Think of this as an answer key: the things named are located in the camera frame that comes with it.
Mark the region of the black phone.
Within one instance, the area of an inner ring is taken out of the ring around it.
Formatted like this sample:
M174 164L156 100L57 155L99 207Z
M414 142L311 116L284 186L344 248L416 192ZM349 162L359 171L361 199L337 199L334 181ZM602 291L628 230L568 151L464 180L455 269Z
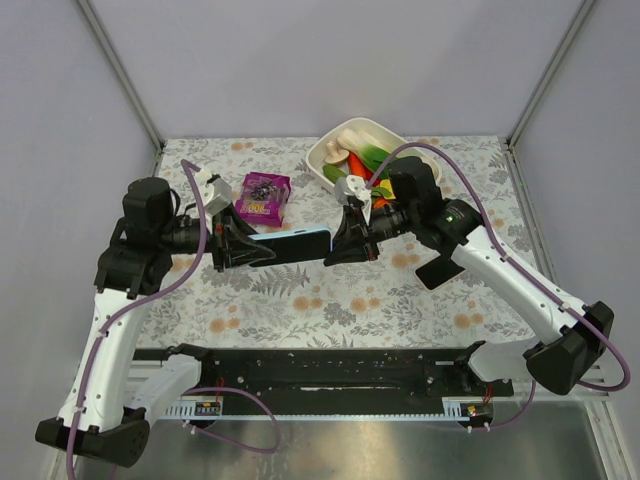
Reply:
M331 231L326 226L254 234L250 238L275 253L272 259L252 263L254 268L323 260L332 251Z

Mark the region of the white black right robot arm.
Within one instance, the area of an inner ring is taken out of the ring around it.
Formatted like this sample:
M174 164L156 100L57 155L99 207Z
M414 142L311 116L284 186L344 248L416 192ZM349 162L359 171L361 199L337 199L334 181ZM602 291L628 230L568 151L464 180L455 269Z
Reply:
M564 292L521 261L489 229L479 210L443 197L430 166L417 157L395 160L390 169L394 201L379 209L362 178L349 175L334 185L342 221L324 263L374 261L379 243L413 234L437 257L419 268L429 289L470 272L529 325L533 338L509 343L474 343L460 361L484 382L532 379L548 391L568 394L605 351L614 314Z

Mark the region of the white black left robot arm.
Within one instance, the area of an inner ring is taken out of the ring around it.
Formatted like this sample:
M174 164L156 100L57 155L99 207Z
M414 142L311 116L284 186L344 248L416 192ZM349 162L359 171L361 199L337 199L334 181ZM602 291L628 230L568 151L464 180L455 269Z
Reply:
M217 175L185 172L198 216L179 212L180 198L169 183L147 177L129 185L123 215L98 260L93 320L71 391L58 414L38 424L37 442L65 454L68 478L79 457L130 467L141 457L154 423L184 395L239 394L213 379L210 350L183 344L131 399L125 387L142 325L152 302L181 287L194 266L169 286L163 284L175 254L197 260L211 254L215 266L234 266L234 239L259 260L273 253L252 240L232 205L229 185Z

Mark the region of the yellow toy pepper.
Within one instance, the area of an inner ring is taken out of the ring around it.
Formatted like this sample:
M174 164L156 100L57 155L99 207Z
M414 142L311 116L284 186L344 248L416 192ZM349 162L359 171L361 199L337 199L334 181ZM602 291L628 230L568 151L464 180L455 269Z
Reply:
M385 199L395 198L392 185L389 179L381 180L377 185L375 185L371 189L371 192L374 196L381 196Z

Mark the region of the purple snack box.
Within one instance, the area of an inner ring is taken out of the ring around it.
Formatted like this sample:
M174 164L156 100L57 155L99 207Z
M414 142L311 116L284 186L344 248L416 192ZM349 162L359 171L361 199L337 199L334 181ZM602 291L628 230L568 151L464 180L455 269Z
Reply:
M290 194L288 176L250 172L245 175L235 208L247 223L281 227Z

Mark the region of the toy carrot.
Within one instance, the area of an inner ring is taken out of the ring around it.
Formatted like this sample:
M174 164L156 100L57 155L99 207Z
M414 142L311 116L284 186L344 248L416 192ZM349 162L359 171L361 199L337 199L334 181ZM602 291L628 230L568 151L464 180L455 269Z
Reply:
M359 176L365 180L370 180L377 169L374 162L366 157L361 158L354 152L349 153L347 163L352 175Z

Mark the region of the green toy pea pod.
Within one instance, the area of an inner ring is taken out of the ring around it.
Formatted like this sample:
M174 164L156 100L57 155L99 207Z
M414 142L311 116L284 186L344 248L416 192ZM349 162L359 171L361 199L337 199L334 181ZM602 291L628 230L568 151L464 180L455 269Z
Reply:
M339 179L347 176L341 168L333 164L325 164L322 168L322 173L331 185L335 185Z

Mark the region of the floral table cloth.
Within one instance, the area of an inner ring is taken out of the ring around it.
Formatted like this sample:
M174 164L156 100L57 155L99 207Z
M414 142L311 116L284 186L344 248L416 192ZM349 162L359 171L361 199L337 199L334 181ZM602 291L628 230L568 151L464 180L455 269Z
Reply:
M252 171L286 175L292 193L284 229L336 229L340 207L305 162L311 146L309 138L172 139L158 173L184 203L193 199L180 165L185 159L221 175L233 188ZM415 272L432 256L408 234L384 242L374 262L331 268L313 261L220 273L210 258L179 255L166 282L182 274L188 280L153 302L137 344L429 348L531 336L521 317L469 273L426 290Z

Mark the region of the toy mushroom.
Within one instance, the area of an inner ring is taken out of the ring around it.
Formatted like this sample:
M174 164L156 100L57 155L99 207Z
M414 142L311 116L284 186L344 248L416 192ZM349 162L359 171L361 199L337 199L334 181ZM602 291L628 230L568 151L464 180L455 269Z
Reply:
M344 163L350 152L348 150L340 148L334 141L329 141L326 144L328 155L325 157L325 163L329 165L340 165Z

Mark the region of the toy bok choy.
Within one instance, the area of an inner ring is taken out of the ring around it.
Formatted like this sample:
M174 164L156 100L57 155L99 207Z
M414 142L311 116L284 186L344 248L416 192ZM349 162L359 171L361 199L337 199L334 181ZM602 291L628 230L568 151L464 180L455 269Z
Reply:
M375 173L390 154L380 141L363 130L344 129L337 135L337 142L354 153L371 173Z

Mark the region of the white plastic basin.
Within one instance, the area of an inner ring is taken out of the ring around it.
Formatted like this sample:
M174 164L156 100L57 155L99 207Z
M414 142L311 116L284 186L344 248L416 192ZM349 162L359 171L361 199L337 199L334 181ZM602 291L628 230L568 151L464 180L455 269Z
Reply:
M381 148L383 148L383 150L387 152L391 152L395 148L408 143L408 140L406 138L387 129L383 125L378 124L374 120L365 117L352 118L334 127L310 148L305 159L306 165L311 175L315 178L317 183L330 194L334 193L334 184L324 176L322 170L323 166L325 165L325 159L329 155L327 143L333 141L337 146L336 139L344 129L351 129L355 132L367 132L367 134L379 141L381 145L383 145L383 147ZM420 157L423 163L426 163L431 167L436 183L440 183L440 180L442 178L442 171L434 155L435 154L432 154L430 151L427 151L425 153L416 148L412 148L404 150L398 156Z

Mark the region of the black smartphone on table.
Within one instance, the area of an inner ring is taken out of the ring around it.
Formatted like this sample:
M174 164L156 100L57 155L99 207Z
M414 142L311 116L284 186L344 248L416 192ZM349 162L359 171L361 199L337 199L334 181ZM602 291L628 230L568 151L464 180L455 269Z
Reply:
M439 255L420 266L415 271L415 275L427 290L433 291L463 271L464 268L456 264L450 257Z

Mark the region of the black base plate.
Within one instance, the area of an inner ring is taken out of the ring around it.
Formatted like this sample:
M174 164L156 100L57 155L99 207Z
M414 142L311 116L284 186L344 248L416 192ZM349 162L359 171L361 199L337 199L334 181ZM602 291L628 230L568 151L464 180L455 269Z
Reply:
M181 344L168 356L201 361L200 387L271 393L396 390L430 398L511 397L509 381L480 380L463 349L208 349Z

